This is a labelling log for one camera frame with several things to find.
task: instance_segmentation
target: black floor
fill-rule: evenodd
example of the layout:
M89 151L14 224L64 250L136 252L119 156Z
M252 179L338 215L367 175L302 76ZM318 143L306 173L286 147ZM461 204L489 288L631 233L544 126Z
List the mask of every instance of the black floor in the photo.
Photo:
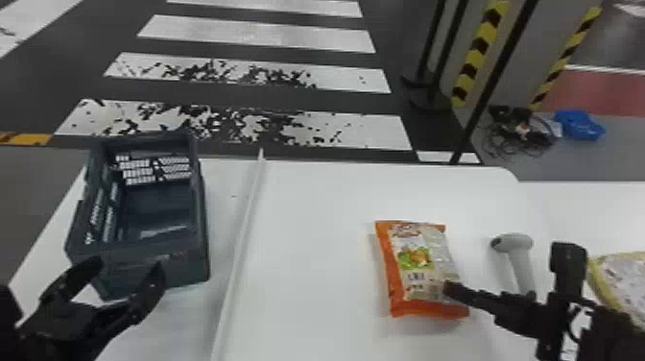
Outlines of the black floor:
M364 19L282 12L240 11L166 4L165 0L84 0L43 31L0 59L0 131L54 133L74 107L85 98L125 99L181 105L307 109L350 113L398 114L407 131L410 152L381 149L282 147L269 148L269 156L416 161L414 151L451 151L461 128L452 115L431 115L411 108L398 83L401 72L417 66L434 3L425 1L362 0ZM180 14L243 21L318 25L354 29L367 26L376 55L333 53L189 41L137 38L154 14ZM314 62L382 68L393 94L314 91L288 87L252 87L222 84L186 84L102 77L124 51L161 52L169 55L218 56L282 62ZM55 147L84 148L91 139L63 136ZM223 153L250 153L258 144L206 144Z

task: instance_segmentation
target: yellow and black striped post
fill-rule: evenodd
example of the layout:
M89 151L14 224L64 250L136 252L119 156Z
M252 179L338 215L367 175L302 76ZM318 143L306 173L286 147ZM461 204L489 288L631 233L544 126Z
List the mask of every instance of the yellow and black striped post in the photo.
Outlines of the yellow and black striped post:
M573 53L576 51L580 43L582 43L585 39L586 33L589 31L589 28L591 27L593 22L598 18L600 12L600 7L593 7L589 9L588 12L586 12L585 17L583 17L583 23L580 25L580 27L578 27L576 34L574 34L566 43L566 46L564 46L564 51L562 52L562 55L560 55L558 61L556 61L553 66L551 66L546 80L539 87L536 96L533 98L533 101L531 101L531 105L529 106L530 110L538 110L539 106L542 104L542 101L544 101L544 98L546 98L546 95L556 83L556 80L560 76L562 70L573 56Z
M30 132L0 132L0 145L46 145L51 134Z
M452 88L450 101L453 107L462 107L466 103L468 93L475 86L477 71L484 65L486 54L497 37L497 29L508 9L507 0L493 1L487 7L477 35L470 44L466 63L457 77L457 83Z

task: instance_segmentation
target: plastic basket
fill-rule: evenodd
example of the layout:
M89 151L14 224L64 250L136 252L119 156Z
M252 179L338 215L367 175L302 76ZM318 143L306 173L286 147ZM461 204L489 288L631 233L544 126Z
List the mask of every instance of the plastic basket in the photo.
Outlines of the plastic basket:
M65 251L72 263L103 258L93 285L104 300L127 296L157 261L169 287L207 280L203 179L193 135L146 133L92 149Z

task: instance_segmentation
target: orange snack package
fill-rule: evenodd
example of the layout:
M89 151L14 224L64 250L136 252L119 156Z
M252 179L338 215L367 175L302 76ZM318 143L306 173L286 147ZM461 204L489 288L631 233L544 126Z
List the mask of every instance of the orange snack package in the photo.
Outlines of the orange snack package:
M444 225L377 221L388 279L390 313L460 319L468 307L443 295L446 280L459 282Z

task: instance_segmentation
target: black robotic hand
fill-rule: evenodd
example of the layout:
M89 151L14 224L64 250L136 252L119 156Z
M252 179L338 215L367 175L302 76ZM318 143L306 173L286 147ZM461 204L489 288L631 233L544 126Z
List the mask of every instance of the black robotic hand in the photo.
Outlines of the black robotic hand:
M560 361L565 338L578 344L577 361L645 360L645 333L632 324L629 315L582 297L585 249L569 243L553 243L549 269L556 275L555 290L549 293L545 304L506 292L497 296L474 291L449 281L443 293L489 312L496 325L536 339L538 360ZM571 324L583 310L591 323L577 336Z
M0 286L0 359L93 361L114 337L145 319L166 291L165 273L156 263L126 300L102 307L72 302L102 268L94 256L65 271L20 327L15 324L22 311L11 290Z

